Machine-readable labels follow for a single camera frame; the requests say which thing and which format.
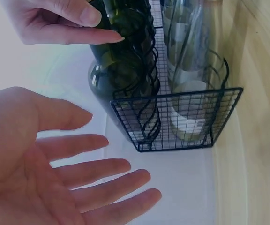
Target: finger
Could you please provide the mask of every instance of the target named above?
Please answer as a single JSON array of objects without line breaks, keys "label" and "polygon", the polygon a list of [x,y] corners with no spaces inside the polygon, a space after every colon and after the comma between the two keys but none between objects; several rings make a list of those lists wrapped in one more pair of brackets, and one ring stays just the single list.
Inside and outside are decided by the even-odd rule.
[{"label": "finger", "polygon": [[70,27],[82,27],[81,25],[75,23],[75,22],[71,22],[70,20],[67,20],[63,17],[60,17],[58,19],[58,24],[61,24],[61,25],[65,25],[65,26],[70,26]]},{"label": "finger", "polygon": [[69,101],[45,97],[31,91],[27,94],[36,107],[38,132],[78,129],[92,119],[90,112]]},{"label": "finger", "polygon": [[150,173],[137,170],[112,181],[72,191],[75,205],[81,212],[111,204],[137,190],[150,180]]},{"label": "finger", "polygon": [[74,23],[86,27],[95,27],[102,15],[91,4],[90,0],[50,0],[43,1],[42,8],[54,12]]},{"label": "finger", "polygon": [[107,138],[101,135],[70,135],[36,140],[36,145],[43,151],[49,161],[100,149],[107,146],[108,143]]},{"label": "finger", "polygon": [[131,165],[124,159],[104,159],[55,168],[67,188],[77,188],[99,179],[127,172]]},{"label": "finger", "polygon": [[26,44],[91,44],[117,43],[123,38],[113,30],[72,27],[61,24],[34,24],[29,27]]},{"label": "finger", "polygon": [[83,213],[85,224],[124,225],[149,211],[162,195],[157,189],[149,189],[122,202]]}]

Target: open palm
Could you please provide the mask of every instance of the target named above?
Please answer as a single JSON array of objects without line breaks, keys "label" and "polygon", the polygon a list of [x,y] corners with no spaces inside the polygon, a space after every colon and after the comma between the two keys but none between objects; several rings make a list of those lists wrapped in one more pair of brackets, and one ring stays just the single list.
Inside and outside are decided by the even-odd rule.
[{"label": "open palm", "polygon": [[138,170],[97,186],[74,189],[126,172],[124,159],[52,168],[50,162],[108,144],[100,135],[37,139],[37,132],[71,130],[92,115],[64,100],[22,88],[0,91],[0,224],[123,225],[161,198],[156,189],[113,203],[150,180]]}]

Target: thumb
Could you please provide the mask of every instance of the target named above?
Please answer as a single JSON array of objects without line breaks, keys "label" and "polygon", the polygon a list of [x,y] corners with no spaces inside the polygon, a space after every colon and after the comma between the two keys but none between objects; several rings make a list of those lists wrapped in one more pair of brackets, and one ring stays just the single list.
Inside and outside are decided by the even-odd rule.
[{"label": "thumb", "polygon": [[96,27],[102,15],[90,0],[47,0],[45,9],[85,27]]}]

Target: wire basket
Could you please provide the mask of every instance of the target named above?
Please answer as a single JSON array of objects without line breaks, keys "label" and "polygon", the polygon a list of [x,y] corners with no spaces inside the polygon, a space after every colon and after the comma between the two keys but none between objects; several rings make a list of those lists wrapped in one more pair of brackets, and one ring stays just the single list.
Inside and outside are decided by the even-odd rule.
[{"label": "wire basket", "polygon": [[[225,63],[225,80],[219,90],[204,90],[171,94],[168,86],[166,46],[163,42],[161,6],[159,0],[150,0],[154,17],[155,47],[154,60],[157,65],[156,78],[160,89],[156,96],[116,99],[111,106],[123,129],[138,152],[190,150],[212,147],[232,112],[234,111],[243,89],[225,88],[229,76],[229,67]],[[153,111],[153,123],[141,124],[147,112]],[[141,132],[132,130],[134,121],[127,120],[133,115],[136,124],[141,124]]]}]

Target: wine bottle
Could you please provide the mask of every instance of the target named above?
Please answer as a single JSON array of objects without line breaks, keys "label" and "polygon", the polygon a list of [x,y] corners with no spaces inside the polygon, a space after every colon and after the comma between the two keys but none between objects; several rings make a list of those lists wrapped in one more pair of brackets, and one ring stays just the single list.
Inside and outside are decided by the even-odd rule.
[{"label": "wine bottle", "polygon": [[[99,10],[102,19],[97,28],[111,29],[102,0],[89,3]],[[152,89],[147,80],[147,65],[125,39],[116,44],[90,45],[95,61],[89,69],[89,86],[102,107],[128,140],[140,143],[159,133],[159,113],[155,100],[134,100],[117,106],[121,125],[110,105],[114,99],[150,96]]]},{"label": "wine bottle", "polygon": [[129,40],[138,52],[144,54],[151,75],[151,85],[154,87],[153,95],[156,95],[160,88],[160,81],[157,78],[151,39],[144,14],[137,9],[129,8],[122,0],[104,0],[104,3],[111,28]]},{"label": "wine bottle", "polygon": [[154,38],[156,29],[154,27],[154,17],[151,14],[151,5],[148,0],[124,0],[126,6],[141,11],[147,15],[148,31],[151,38]]},{"label": "wine bottle", "polygon": [[[179,16],[183,1],[175,0],[172,8],[172,21]],[[176,41],[172,32],[178,24],[171,23],[168,37],[168,81],[172,93],[206,90],[208,30],[203,24],[203,0],[193,5],[192,11],[182,14],[187,30]],[[204,94],[182,95],[171,101],[171,128],[173,133],[184,141],[196,141],[205,135],[206,104]]]},{"label": "wine bottle", "polygon": [[163,6],[164,44],[170,36],[174,43],[184,40],[188,30],[188,21],[192,13],[194,0],[165,0]]}]

